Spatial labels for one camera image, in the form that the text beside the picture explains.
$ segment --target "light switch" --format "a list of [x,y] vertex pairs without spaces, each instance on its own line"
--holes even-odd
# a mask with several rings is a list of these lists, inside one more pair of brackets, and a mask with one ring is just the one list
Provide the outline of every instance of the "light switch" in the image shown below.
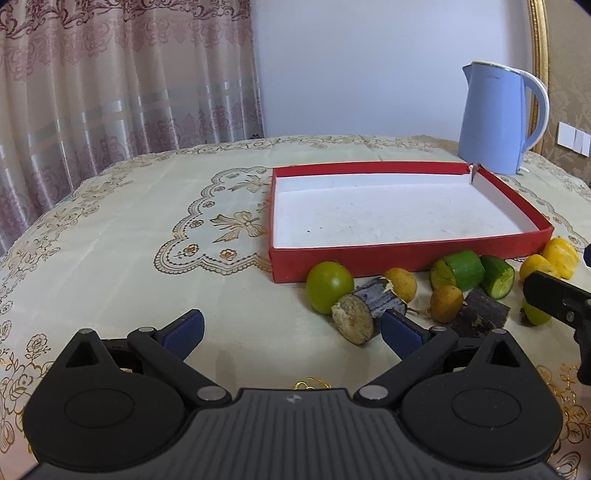
[[574,137],[576,135],[577,129],[575,127],[571,127],[569,124],[565,124],[564,122],[558,123],[558,138],[556,143],[558,145],[562,145],[563,147],[570,148],[573,150],[574,148]]
[[589,150],[591,150],[591,135],[583,132],[583,148],[581,149],[581,153],[585,155],[585,157],[588,157]]
[[583,151],[583,137],[584,136],[585,136],[585,132],[582,132],[581,130],[575,130],[573,150],[577,153],[581,153]]

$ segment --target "embroidered tablecloth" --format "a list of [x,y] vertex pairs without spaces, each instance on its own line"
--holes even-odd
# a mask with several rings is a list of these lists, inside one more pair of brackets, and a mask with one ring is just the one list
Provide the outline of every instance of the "embroidered tablecloth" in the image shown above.
[[[355,391],[395,365],[398,358],[380,338],[360,348],[338,335],[308,306],[302,284],[271,281],[272,168],[461,161],[456,150],[454,142],[430,137],[281,137],[143,155],[85,181],[0,261],[2,476],[18,478],[35,464],[22,433],[23,407],[81,327],[121,338],[198,308],[206,335],[187,362],[233,393],[243,386],[291,388],[307,377]],[[502,180],[582,251],[591,241],[591,190],[539,155],[528,153],[525,166],[528,173]],[[423,309],[430,289],[426,273],[417,277],[411,306]],[[591,290],[591,269],[580,266],[571,282]],[[568,478],[588,478],[591,387],[576,383],[577,345],[556,320],[521,326],[521,300],[516,284],[504,300],[511,307],[507,328],[539,365],[564,411],[550,461]]]

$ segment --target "black gripper base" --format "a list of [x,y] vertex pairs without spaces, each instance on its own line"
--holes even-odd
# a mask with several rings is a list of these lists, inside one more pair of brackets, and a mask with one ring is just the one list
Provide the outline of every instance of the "black gripper base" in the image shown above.
[[168,451],[118,472],[43,464],[27,480],[557,480],[547,464],[515,472],[447,465],[409,440],[394,415],[354,404],[345,390],[243,390],[197,413]]

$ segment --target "red box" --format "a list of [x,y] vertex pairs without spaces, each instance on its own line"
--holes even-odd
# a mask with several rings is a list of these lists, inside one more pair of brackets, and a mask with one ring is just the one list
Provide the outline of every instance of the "red box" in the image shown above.
[[341,263],[354,277],[367,277],[391,267],[428,270],[437,259],[463,249],[526,257],[554,230],[488,170],[479,166],[472,177],[468,164],[454,162],[275,168],[270,211],[276,283],[305,281],[325,260]]

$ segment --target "metal screw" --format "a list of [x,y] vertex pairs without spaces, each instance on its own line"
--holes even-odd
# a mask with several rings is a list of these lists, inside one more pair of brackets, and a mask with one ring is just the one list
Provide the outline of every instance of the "metal screw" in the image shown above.
[[201,387],[197,390],[197,396],[201,398],[201,400],[216,401],[225,397],[226,391],[217,385],[208,385],[207,387]]
[[382,385],[365,385],[359,389],[359,395],[367,400],[382,400],[388,396],[388,389]]

